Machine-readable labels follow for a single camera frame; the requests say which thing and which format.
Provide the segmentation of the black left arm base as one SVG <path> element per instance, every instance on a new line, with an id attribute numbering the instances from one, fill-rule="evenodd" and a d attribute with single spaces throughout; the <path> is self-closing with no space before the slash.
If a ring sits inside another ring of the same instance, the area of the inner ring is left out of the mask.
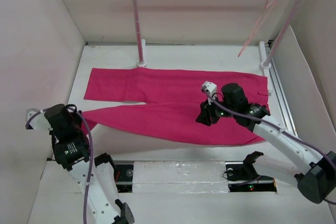
<path id="1" fill-rule="evenodd" d="M 114 181 L 119 193 L 132 192 L 133 174 L 133 164 L 117 164 L 114 167 Z"/>

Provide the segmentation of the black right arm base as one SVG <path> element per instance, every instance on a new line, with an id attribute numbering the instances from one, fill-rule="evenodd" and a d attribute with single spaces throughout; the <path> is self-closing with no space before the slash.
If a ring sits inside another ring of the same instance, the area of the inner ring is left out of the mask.
<path id="1" fill-rule="evenodd" d="M 277 192 L 273 178 L 258 175 L 243 162 L 225 162 L 222 177 L 228 181 L 230 193 Z"/>

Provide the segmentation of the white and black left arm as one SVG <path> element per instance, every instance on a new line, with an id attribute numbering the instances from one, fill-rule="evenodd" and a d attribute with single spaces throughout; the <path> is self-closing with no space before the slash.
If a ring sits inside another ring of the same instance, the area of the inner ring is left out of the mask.
<path id="1" fill-rule="evenodd" d="M 130 206 L 120 199 L 115 176 L 117 167 L 111 156 L 94 156 L 89 123 L 75 105 L 58 104 L 48 108 L 44 117 L 51 126 L 55 161 L 77 183 L 83 194 L 83 223 L 134 223 Z"/>

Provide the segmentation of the pink trousers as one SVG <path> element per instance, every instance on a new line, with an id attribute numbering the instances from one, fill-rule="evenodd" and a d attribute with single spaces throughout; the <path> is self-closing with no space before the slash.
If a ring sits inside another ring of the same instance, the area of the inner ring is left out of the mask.
<path id="1" fill-rule="evenodd" d="M 148 68 L 91 71 L 84 98 L 119 102 L 119 106 L 85 111 L 90 127 L 98 124 L 134 134 L 197 145 L 237 146 L 261 137 L 223 118 L 212 126 L 197 123 L 206 81 L 222 87 L 239 84 L 249 102 L 267 105 L 266 77 L 241 72 Z"/>

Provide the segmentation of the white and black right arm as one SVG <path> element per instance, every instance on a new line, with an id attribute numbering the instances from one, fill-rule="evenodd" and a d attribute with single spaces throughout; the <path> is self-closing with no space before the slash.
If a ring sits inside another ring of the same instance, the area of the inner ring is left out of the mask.
<path id="1" fill-rule="evenodd" d="M 252 181 L 260 176 L 272 177 L 297 188 L 315 204 L 327 201 L 335 190 L 335 152 L 325 153 L 288 132 L 271 116 L 266 106 L 248 102 L 238 84 L 227 84 L 221 91 L 220 100 L 216 84 L 203 83 L 202 92 L 207 99 L 200 105 L 196 122 L 211 126 L 221 118 L 233 118 L 238 125 L 263 138 L 289 159 L 282 162 L 255 151 L 243 161 L 244 175 Z"/>

